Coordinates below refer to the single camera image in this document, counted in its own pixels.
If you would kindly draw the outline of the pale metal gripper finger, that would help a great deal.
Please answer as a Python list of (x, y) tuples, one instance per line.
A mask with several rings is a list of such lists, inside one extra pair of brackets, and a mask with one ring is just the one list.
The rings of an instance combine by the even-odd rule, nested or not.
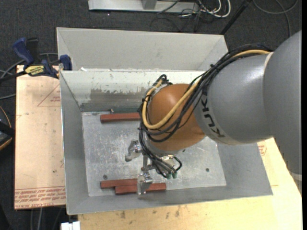
[(126, 162), (132, 161), (133, 159), (139, 157), (141, 153), (142, 153), (142, 147), (140, 145), (140, 142), (137, 139), (132, 140), (128, 147), (128, 152), (125, 155), (125, 161)]
[(142, 172), (137, 178), (137, 193), (138, 195), (146, 194), (146, 190), (149, 189), (153, 183), (153, 179), (149, 172)]

